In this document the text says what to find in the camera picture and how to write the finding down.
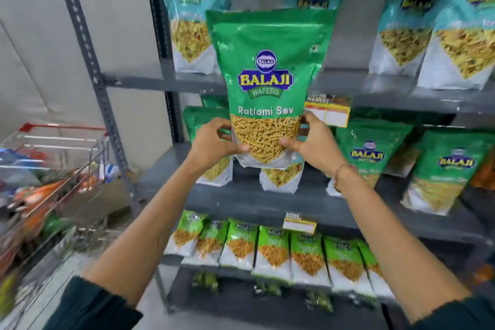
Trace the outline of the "person's left hand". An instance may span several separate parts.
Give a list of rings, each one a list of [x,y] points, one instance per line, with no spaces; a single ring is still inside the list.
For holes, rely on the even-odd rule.
[[[222,143],[236,143],[232,136],[222,132],[231,128],[231,121],[224,118],[213,118],[201,126],[195,133],[188,157],[185,160],[186,167],[194,173],[196,178],[202,176],[207,170],[218,164],[222,159]]]

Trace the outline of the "person's right hand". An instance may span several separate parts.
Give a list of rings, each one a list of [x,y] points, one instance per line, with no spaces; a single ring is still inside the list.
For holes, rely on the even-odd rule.
[[[347,164],[330,128],[312,112],[303,113],[309,133],[306,142],[310,144],[309,152],[298,152],[302,158],[327,177],[333,177],[336,171]]]

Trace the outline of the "large green snack pouch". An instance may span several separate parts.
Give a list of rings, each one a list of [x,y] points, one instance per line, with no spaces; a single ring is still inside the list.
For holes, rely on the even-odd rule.
[[[206,11],[226,81],[232,138],[244,168],[287,169],[282,137],[299,132],[307,91],[325,60],[337,13],[328,9]]]

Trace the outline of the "person's right forearm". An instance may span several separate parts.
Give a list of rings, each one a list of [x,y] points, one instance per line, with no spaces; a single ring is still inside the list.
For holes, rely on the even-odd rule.
[[[334,180],[410,322],[423,319],[446,303],[472,297],[459,279],[401,223],[355,167],[340,167]]]

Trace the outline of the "person's left forearm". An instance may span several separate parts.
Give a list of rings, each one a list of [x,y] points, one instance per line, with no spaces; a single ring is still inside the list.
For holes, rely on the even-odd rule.
[[[186,158],[82,278],[136,307],[159,265],[190,190],[213,165],[214,160]]]

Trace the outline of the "yellow red price label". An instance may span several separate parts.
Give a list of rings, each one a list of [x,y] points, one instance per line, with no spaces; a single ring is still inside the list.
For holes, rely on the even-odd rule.
[[[282,228],[291,232],[313,235],[317,228],[317,222],[300,214],[287,212]]]
[[[306,95],[304,108],[330,127],[348,126],[352,97],[310,92]]]

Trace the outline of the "grey metal shelving rack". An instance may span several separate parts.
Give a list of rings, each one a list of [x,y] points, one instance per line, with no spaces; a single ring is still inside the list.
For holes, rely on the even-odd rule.
[[[85,65],[93,83],[98,106],[102,114],[106,131],[109,134],[115,158],[123,172],[125,186],[130,195],[131,210],[137,217],[151,199],[152,194],[158,191],[158,185],[172,174],[183,161],[189,151],[189,143],[183,142],[184,131],[179,125],[178,93],[187,89],[186,80],[163,79],[145,77],[126,77],[117,75],[105,75],[100,69],[94,45],[89,32],[80,0],[65,0],[73,27],[76,31],[79,46],[84,55]],[[117,122],[108,97],[108,88],[125,88],[131,90],[163,91],[167,106],[168,121],[170,123],[173,145],[158,160],[147,169],[137,184],[133,184],[127,175],[129,168],[123,143],[118,131]],[[188,208],[205,210],[215,218],[228,218],[229,216],[253,221],[257,224],[269,226],[281,225],[282,216],[301,210],[302,202],[310,200],[308,210],[304,213],[308,216],[316,216],[317,230],[337,232],[337,235],[355,235],[357,226],[351,219],[350,210],[342,199],[333,197],[330,199],[322,190],[317,190],[317,184],[322,184],[323,179],[317,178],[314,169],[310,169],[307,176],[302,179],[302,192],[293,195],[293,199],[287,200],[288,211],[283,210],[281,198],[284,195],[271,192],[263,192],[255,187],[253,169],[247,173],[241,173],[240,167],[234,168],[234,173],[240,174],[240,184],[228,184],[226,187],[213,189],[195,187],[192,193],[193,202],[187,201]],[[378,184],[378,189],[386,189],[385,200],[392,205],[392,210],[398,211],[401,220],[415,232],[427,246],[433,246],[434,252],[440,252],[439,256],[445,258],[445,262],[452,263],[455,272],[461,273],[462,278],[475,278],[475,273],[480,271],[482,263],[487,264],[493,258],[495,260],[495,210],[489,210],[488,205],[495,204],[495,194],[490,194],[481,189],[468,188],[461,195],[459,209],[454,211],[452,220],[433,220],[431,216],[414,215],[411,210],[399,208],[399,190],[405,187],[404,179],[385,178]],[[177,275],[170,286],[170,290],[164,285],[159,268],[153,275],[152,282],[159,295],[159,307],[164,316],[172,316],[178,310],[186,313],[209,314],[219,318],[231,318],[245,321],[251,324],[269,326],[271,328],[283,328],[284,322],[279,318],[271,318],[270,310],[279,308],[270,299],[270,307],[263,308],[250,298],[247,301],[249,309],[259,308],[259,318],[248,316],[246,312],[233,303],[227,301],[233,297],[231,288],[226,293],[220,293],[219,298],[202,303],[199,299],[189,300],[190,290],[186,289],[187,279],[191,282],[193,271],[200,270],[200,266],[180,265],[179,256],[166,255],[160,261],[159,266],[177,267]]]

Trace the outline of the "row of small light-green packets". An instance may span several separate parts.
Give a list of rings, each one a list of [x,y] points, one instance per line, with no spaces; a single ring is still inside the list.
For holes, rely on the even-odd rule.
[[[381,266],[363,240],[291,232],[184,211],[164,250],[181,264],[236,269],[356,300],[395,301]]]

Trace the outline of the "dark green small packet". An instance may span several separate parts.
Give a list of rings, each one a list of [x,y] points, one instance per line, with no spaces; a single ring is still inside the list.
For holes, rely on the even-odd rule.
[[[331,296],[324,292],[306,291],[306,307],[310,310],[324,310],[328,313],[334,312],[333,300]]]
[[[217,294],[219,292],[218,276],[210,272],[195,273],[191,282],[191,288]]]
[[[282,297],[284,294],[284,290],[279,284],[257,281],[253,285],[252,293],[254,296],[257,297]]]

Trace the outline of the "metal shopping cart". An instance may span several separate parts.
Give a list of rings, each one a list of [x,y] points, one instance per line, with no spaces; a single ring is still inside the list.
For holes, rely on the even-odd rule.
[[[26,123],[0,141],[0,330],[41,329],[70,279],[105,246],[106,217],[84,214],[111,181],[108,134],[103,127]],[[27,239],[18,191],[65,181],[70,192]]]

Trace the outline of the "orange snack packet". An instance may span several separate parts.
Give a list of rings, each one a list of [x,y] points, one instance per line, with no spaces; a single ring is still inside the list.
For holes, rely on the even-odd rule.
[[[492,146],[483,163],[470,180],[475,188],[495,191],[495,146]]]

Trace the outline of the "dark teal left sleeve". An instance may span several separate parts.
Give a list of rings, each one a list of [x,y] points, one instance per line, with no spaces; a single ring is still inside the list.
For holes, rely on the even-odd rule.
[[[133,330],[142,318],[123,297],[74,276],[42,330]]]

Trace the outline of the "dark teal sleeve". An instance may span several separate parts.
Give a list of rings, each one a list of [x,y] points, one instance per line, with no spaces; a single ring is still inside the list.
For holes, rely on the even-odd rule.
[[[468,297],[442,305],[408,330],[495,330],[495,309],[485,298]]]
[[[142,318],[123,297],[74,276],[42,330],[133,330]]]

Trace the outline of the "dark teal right sleeve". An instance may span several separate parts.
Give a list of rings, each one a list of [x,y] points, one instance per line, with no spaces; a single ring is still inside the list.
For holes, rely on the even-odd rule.
[[[408,330],[495,330],[495,309],[485,298],[468,297],[442,305]]]

